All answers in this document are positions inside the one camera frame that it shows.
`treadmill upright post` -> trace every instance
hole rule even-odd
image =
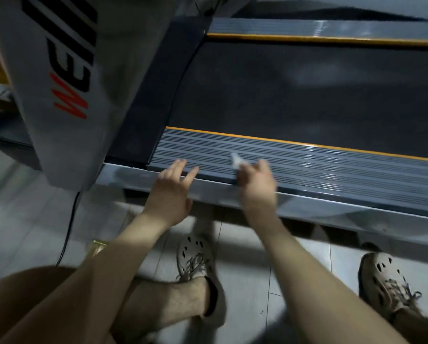
[[[87,190],[178,0],[0,0],[0,59],[40,165]]]

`floor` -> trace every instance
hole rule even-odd
[[[0,153],[0,277],[56,262],[74,195],[50,186],[43,174]],[[94,186],[85,193],[62,264],[77,266],[93,239],[116,237],[142,210],[143,199],[132,202],[126,202],[117,188]],[[423,293],[420,304],[428,315],[428,246],[304,222],[284,222],[304,248],[356,293],[365,243],[375,243],[397,255],[412,291]],[[215,249],[218,277],[227,297],[227,321],[217,331],[204,328],[199,320],[182,322],[161,330],[157,343],[297,342],[262,244],[237,210],[195,203],[190,216],[161,237],[138,273],[174,281],[178,274],[176,248],[181,235],[191,230],[209,237]]]

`yellow trim line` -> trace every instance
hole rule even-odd
[[[295,35],[257,35],[257,34],[224,34],[208,32],[209,38],[254,41],[280,41],[280,42],[319,42],[319,43],[355,43],[378,46],[411,46],[428,47],[428,39],[405,38],[349,38],[325,36],[295,36]]]
[[[209,134],[209,135],[231,136],[231,137],[234,137],[234,138],[243,138],[243,139],[250,139],[250,140],[279,142],[279,143],[282,143],[282,144],[291,144],[291,145],[299,145],[299,146],[320,147],[320,148],[329,149],[329,150],[360,152],[360,153],[367,153],[367,154],[370,154],[370,155],[378,155],[378,156],[388,156],[388,157],[400,157],[400,158],[407,158],[407,159],[416,159],[418,161],[428,161],[428,158],[425,158],[425,157],[405,156],[405,155],[396,155],[394,153],[386,153],[386,152],[376,152],[376,151],[348,149],[346,147],[336,147],[336,146],[317,145],[317,144],[306,144],[306,143],[296,142],[296,141],[267,139],[267,138],[258,138],[258,137],[255,137],[255,136],[227,134],[227,133],[224,133],[224,132],[208,132],[206,130],[186,129],[186,128],[178,128],[178,127],[166,127],[166,129],[169,129],[169,130],[180,130],[180,131],[183,131],[183,132],[199,132],[199,133]]]

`shoe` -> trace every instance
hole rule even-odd
[[[192,233],[183,237],[177,251],[177,269],[181,281],[206,277],[212,282],[217,289],[215,308],[210,316],[201,316],[201,319],[211,327],[222,326],[226,317],[225,292],[215,273],[214,254],[210,243]]]
[[[390,323],[402,309],[423,315],[417,304],[421,292],[411,293],[405,276],[390,254],[365,254],[359,269],[359,283],[360,296]]]

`forearm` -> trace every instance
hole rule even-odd
[[[252,226],[268,251],[293,323],[311,344],[406,343],[297,242],[276,216]]]
[[[107,248],[62,283],[2,343],[101,343],[126,291],[165,227],[138,216]]]

